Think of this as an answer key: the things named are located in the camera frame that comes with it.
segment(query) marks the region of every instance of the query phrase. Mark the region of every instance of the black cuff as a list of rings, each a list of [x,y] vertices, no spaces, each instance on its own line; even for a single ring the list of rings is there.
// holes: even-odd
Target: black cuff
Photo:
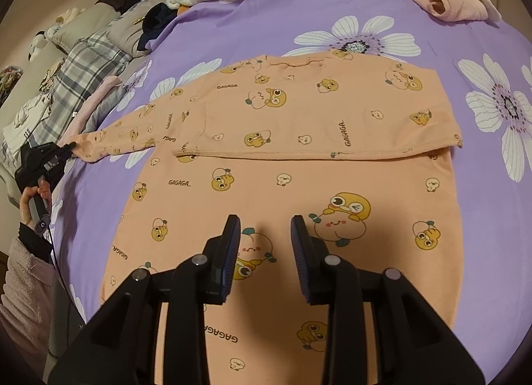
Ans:
[[[20,223],[19,227],[19,240],[32,255],[38,257],[47,264],[50,263],[52,245],[23,223]]]

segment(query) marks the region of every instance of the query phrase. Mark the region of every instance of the plaid blanket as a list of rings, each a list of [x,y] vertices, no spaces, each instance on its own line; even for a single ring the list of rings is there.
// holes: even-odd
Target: plaid blanket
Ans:
[[[112,23],[74,44],[54,79],[50,116],[41,121],[28,138],[31,147],[50,141],[56,143],[103,79],[119,75],[131,62],[131,56],[107,38]],[[13,174],[20,167],[20,156],[12,156],[5,141],[0,154],[2,164]]]

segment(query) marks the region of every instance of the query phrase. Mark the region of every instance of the bed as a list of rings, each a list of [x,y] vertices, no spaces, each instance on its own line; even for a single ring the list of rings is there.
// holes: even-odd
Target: bed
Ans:
[[[340,19],[350,24],[344,31]],[[532,45],[506,23],[442,23],[409,0],[203,2],[155,41],[100,128],[177,83],[236,61],[344,44],[435,69],[450,99],[464,138],[464,148],[453,151],[464,231],[453,330],[489,382],[532,323],[526,228],[532,213]],[[59,266],[84,320],[104,301],[100,287],[116,227],[151,152],[76,161],[62,180],[51,227]],[[157,268],[156,258],[150,261]]]

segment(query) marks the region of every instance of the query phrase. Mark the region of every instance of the pink towel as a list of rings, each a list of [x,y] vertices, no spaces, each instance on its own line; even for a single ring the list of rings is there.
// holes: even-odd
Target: pink towel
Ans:
[[[76,134],[81,133],[83,127],[87,123],[94,109],[98,106],[101,100],[107,95],[107,93],[115,86],[122,83],[122,80],[118,76],[107,76],[103,79],[103,82],[98,86],[94,93],[87,98],[87,100],[81,106],[78,114],[70,123],[65,133],[58,142],[58,146],[63,146],[69,143],[69,139]]]
[[[444,22],[486,20],[488,12],[480,0],[413,0],[421,8]]]

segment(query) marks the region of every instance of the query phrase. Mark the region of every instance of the human hand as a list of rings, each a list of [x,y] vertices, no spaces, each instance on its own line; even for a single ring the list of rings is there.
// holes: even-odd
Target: human hand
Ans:
[[[26,187],[24,191],[22,192],[22,196],[20,197],[20,222],[22,224],[25,224],[30,229],[35,229],[35,222],[31,219],[31,212],[30,212],[30,206],[29,201],[31,197],[36,196],[39,194],[46,204],[46,208],[50,211],[52,209],[52,192],[50,189],[50,184],[44,180],[41,179],[39,181],[38,187]]]

